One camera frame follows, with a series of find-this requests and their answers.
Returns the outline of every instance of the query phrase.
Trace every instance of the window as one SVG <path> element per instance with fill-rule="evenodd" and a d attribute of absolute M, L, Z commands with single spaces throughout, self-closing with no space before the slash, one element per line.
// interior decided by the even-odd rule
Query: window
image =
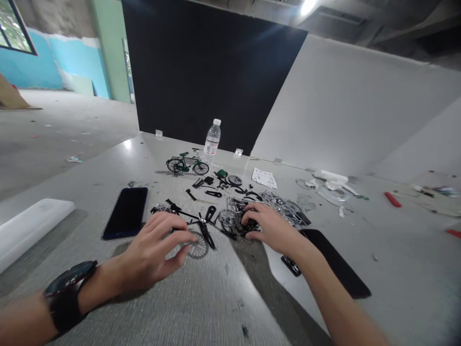
<path fill-rule="evenodd" d="M 36 55 L 13 0 L 0 0 L 0 48 Z"/>

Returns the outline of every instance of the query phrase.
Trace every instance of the red object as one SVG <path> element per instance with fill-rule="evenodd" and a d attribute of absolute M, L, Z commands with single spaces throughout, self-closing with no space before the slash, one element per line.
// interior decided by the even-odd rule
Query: red object
<path fill-rule="evenodd" d="M 390 192 L 385 192 L 384 195 L 388 198 L 389 202 L 391 202 L 394 207 L 397 207 L 397 208 L 402 207 L 400 202 L 397 201 L 397 199 Z"/>
<path fill-rule="evenodd" d="M 461 232 L 458 232 L 455 230 L 448 230 L 447 233 L 450 233 L 451 235 L 454 235 L 455 237 L 461 238 Z"/>

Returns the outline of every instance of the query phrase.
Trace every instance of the water bottle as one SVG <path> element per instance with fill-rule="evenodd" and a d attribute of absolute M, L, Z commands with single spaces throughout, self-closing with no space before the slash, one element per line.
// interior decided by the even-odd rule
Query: water bottle
<path fill-rule="evenodd" d="M 208 130 L 206 135 L 205 148 L 203 149 L 202 161 L 206 163 L 213 163 L 216 152 L 218 150 L 219 139 L 221 138 L 221 120 L 213 120 L 213 126 Z"/>

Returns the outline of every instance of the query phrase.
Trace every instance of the watch face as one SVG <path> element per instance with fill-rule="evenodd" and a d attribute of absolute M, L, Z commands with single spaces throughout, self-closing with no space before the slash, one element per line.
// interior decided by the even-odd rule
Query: watch face
<path fill-rule="evenodd" d="M 96 266 L 96 261 L 88 261 L 77 264 L 68 271 L 58 276 L 46 289 L 46 295 L 52 295 L 66 289 L 68 286 L 79 282 Z"/>

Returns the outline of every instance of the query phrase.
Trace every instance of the hand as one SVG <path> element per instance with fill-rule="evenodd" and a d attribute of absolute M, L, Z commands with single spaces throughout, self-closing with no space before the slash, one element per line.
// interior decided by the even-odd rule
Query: hand
<path fill-rule="evenodd" d="M 257 239 L 269 245 L 274 251 L 292 258 L 293 253 L 311 248 L 317 251 L 316 247 L 303 237 L 287 220 L 275 209 L 267 204 L 251 203 L 245 207 L 247 212 L 242 218 L 242 224 L 246 225 L 249 219 L 255 220 L 262 227 L 262 232 L 252 231 L 247 233 L 247 239 Z"/>
<path fill-rule="evenodd" d="M 162 240 L 172 228 L 178 231 Z M 183 246 L 171 259 L 166 260 L 166 255 L 177 245 L 194 241 L 196 237 L 178 215 L 155 213 L 126 251 L 107 262 L 118 275 L 120 294 L 150 288 L 173 274 L 184 264 L 191 245 Z"/>

